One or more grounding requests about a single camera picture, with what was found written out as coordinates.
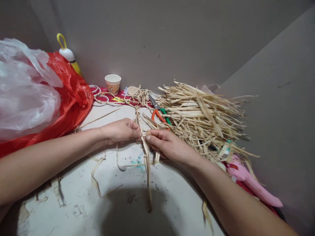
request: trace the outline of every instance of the blue stain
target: blue stain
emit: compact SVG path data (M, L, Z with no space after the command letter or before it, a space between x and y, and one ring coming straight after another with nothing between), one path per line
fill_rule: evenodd
M143 164L141 162L141 156L138 156L138 158L136 160L132 160L131 164L135 165L135 164ZM142 172L145 171L145 166L137 166L137 169L141 169Z

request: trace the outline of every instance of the bundle of corn husks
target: bundle of corn husks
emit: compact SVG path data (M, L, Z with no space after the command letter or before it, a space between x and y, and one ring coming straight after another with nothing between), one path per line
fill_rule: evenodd
M230 162L233 153L242 154L246 162L249 155L257 157L235 144L237 139L248 139L243 134L244 123L238 120L244 117L239 106L244 100L227 100L187 84L175 83L176 86L159 87L165 94L157 101L167 111L162 116L173 122L168 128L214 163Z

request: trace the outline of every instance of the scissors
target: scissors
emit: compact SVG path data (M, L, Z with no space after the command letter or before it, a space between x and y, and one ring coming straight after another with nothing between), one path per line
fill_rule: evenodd
M165 109L161 108L151 95L149 95L149 98L150 98L150 100L151 100L151 102L155 108L154 112L152 113L151 119L154 121L154 117L156 115L160 119L161 122L169 123L170 125L172 125L168 117L163 119L163 117L158 113L158 111L160 110L163 114L166 114Z

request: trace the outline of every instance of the finger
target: finger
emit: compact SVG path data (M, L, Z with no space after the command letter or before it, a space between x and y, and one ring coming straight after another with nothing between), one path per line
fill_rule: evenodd
M158 137L153 136L153 135L145 136L145 140L148 141L149 143L153 144L154 146L156 146L160 150L162 149L163 144L165 143L165 141L160 140Z
M152 129L152 130L149 130L146 134L158 137L159 139L164 140L164 141L169 141L172 135L172 132L168 130L164 130L164 129Z
M162 157L163 159L167 159L163 152L160 153L160 157Z
M138 132L141 132L140 126L132 120L129 120L129 127L137 130Z
M160 151L160 149L154 144L151 144L151 147L153 148L154 151Z
M136 129L130 129L130 137L140 138L142 133Z

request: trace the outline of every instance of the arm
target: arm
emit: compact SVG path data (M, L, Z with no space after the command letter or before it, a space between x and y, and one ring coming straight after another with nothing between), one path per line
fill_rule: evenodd
M140 127L125 118L100 128L41 142L3 157L0 159L0 206L24 197L97 148L141 135Z
M265 205L172 132L153 129L145 138L155 150L189 168L229 235L297 235Z

